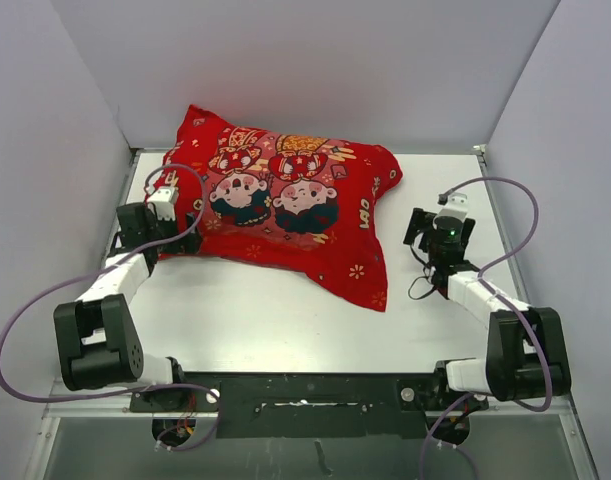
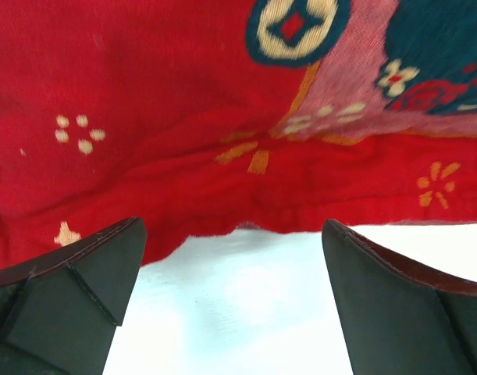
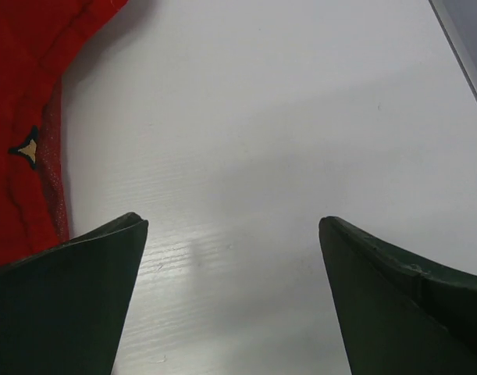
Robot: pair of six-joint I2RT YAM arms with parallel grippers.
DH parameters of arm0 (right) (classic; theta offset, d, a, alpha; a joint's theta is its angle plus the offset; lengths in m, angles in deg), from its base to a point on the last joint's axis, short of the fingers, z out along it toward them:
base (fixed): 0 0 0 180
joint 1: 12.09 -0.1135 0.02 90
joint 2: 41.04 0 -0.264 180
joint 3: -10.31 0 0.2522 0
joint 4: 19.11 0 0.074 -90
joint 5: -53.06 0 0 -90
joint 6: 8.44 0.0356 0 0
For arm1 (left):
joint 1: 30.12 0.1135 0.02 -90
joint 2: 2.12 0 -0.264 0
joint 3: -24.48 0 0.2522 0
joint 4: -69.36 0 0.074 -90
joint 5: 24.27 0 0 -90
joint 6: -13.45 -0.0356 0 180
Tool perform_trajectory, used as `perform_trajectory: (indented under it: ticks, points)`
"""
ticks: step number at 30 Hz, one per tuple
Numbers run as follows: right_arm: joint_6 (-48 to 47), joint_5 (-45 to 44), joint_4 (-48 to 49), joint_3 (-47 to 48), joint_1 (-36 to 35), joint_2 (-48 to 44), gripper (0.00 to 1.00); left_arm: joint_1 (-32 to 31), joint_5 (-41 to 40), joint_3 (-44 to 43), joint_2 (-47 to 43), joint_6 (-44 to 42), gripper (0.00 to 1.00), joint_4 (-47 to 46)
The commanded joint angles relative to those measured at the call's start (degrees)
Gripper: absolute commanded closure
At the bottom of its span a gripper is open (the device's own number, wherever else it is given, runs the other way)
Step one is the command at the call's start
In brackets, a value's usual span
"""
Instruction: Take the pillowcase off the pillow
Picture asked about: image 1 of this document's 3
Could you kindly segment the red printed pillowcase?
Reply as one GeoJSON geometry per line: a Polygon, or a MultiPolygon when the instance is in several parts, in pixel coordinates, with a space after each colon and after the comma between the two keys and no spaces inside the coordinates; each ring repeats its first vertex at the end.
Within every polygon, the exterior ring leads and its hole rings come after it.
{"type": "Polygon", "coordinates": [[[201,255],[305,274],[383,312],[388,280],[375,206],[403,178],[380,145],[234,125],[195,105],[163,159],[177,225],[195,219],[201,255]]]}

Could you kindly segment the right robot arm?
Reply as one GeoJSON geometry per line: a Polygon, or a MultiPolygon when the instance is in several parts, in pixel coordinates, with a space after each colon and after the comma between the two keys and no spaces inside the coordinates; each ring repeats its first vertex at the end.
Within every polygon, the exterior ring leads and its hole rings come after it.
{"type": "Polygon", "coordinates": [[[427,255],[419,262],[431,288],[421,297],[440,294],[481,321],[487,332],[483,357],[443,362],[445,375],[430,384],[431,399],[451,409],[466,392],[499,401],[568,394],[572,378],[559,314],[481,283],[479,268],[465,259],[474,226],[471,218],[415,208],[403,240],[415,259],[419,252],[427,255]]]}

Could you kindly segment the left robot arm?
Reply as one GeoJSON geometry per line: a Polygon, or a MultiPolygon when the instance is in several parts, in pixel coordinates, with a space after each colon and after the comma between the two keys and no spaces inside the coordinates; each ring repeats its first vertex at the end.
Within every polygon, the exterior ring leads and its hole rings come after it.
{"type": "Polygon", "coordinates": [[[178,361],[147,354],[129,306],[163,254],[196,253],[202,243],[199,215],[188,213],[188,231],[165,218],[171,206],[129,203],[117,208],[114,234],[103,273],[78,299],[56,307],[53,319],[61,376],[71,391],[110,386],[154,386],[165,410],[185,405],[189,387],[178,361]]]}

